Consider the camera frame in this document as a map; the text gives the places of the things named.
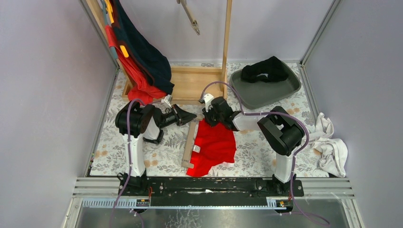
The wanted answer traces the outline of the red white-trimmed underwear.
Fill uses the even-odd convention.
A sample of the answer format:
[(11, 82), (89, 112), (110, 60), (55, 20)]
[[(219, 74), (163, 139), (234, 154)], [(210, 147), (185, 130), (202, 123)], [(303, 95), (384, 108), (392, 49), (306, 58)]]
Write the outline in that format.
[(202, 177), (207, 175), (213, 166), (222, 163), (234, 165), (236, 150), (232, 130), (226, 129), (221, 123), (211, 127), (205, 120), (201, 120), (190, 160), (194, 167), (188, 168), (186, 174), (191, 177)]

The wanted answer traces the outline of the beige clip hanger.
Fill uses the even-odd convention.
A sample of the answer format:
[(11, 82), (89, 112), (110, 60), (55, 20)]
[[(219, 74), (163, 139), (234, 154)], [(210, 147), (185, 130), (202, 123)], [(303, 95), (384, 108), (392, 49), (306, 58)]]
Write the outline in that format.
[(191, 160), (191, 155), (192, 155), (196, 128), (198, 126), (199, 121), (201, 121), (202, 119), (203, 119), (202, 115), (197, 115), (197, 117), (194, 120), (192, 120), (189, 125), (188, 135), (187, 135), (184, 153), (182, 156), (182, 163), (181, 163), (182, 167), (184, 167), (186, 169), (194, 167), (194, 165), (190, 163), (190, 160)]

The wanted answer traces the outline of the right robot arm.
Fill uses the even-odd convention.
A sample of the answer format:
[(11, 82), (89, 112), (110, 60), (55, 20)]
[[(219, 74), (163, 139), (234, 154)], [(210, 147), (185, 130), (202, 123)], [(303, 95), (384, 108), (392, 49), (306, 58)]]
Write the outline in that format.
[(297, 118), (289, 115), (281, 106), (267, 113), (245, 113), (234, 111), (222, 96), (205, 94), (199, 102), (204, 104), (202, 113), (211, 127), (222, 124), (226, 129), (238, 132), (260, 130), (276, 153), (277, 166), (274, 177), (282, 183), (293, 179), (295, 150), (309, 132)]

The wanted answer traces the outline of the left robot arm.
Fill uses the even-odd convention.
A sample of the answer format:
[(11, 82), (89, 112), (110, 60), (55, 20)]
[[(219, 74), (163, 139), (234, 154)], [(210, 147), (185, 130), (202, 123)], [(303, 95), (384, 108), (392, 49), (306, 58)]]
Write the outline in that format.
[(126, 140), (127, 166), (125, 173), (119, 173), (122, 188), (126, 185), (144, 186), (146, 167), (144, 165), (143, 142), (159, 144), (163, 139), (163, 128), (175, 124), (185, 125), (197, 115), (173, 104), (163, 112), (152, 104), (131, 101), (116, 115), (115, 126)]

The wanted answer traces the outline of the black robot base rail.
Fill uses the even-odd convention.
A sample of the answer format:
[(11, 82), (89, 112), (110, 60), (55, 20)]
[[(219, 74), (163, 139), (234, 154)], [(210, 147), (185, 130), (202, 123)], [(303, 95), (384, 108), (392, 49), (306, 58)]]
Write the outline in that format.
[(282, 183), (275, 178), (128, 177), (119, 173), (118, 192), (145, 197), (154, 207), (267, 206), (267, 198), (284, 200), (303, 197), (300, 180)]

